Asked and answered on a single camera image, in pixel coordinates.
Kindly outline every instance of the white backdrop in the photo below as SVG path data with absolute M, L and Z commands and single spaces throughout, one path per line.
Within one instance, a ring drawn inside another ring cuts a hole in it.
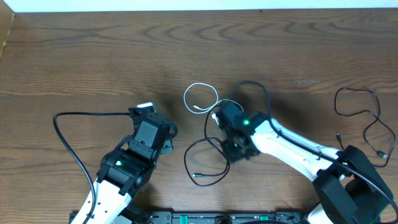
M 4 0 L 14 12 L 398 7 L 398 0 Z

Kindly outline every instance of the wooden table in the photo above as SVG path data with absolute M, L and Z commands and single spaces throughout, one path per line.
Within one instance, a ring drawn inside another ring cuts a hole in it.
M 127 111 L 147 101 L 180 132 L 136 203 L 176 211 L 308 211 L 318 202 L 311 182 L 267 155 L 233 164 L 213 187 L 192 184 L 183 153 L 203 137 L 205 117 L 184 107 L 186 87 L 205 82 L 225 96 L 241 80 L 261 82 L 284 126 L 334 147 L 338 131 L 345 146 L 380 163 L 362 138 L 372 117 L 336 115 L 333 97 L 343 86 L 375 90 L 382 120 L 397 131 L 397 49 L 396 9 L 19 14 L 0 63 L 0 223 L 66 223 L 88 195 L 82 171 L 55 134 L 55 113 Z M 248 110 L 266 108 L 260 90 L 243 92 L 238 100 Z M 202 106 L 214 100 L 206 88 L 188 97 Z M 338 106 L 376 109 L 361 93 L 342 94 Z M 92 177 L 102 157 L 133 132 L 127 117 L 69 116 L 59 125 Z M 209 135 L 216 134 L 211 121 Z M 383 151 L 392 144 L 379 124 L 368 137 Z M 395 152 L 378 170 L 396 198 L 397 159 Z M 205 143 L 188 163 L 191 172 L 224 167 Z

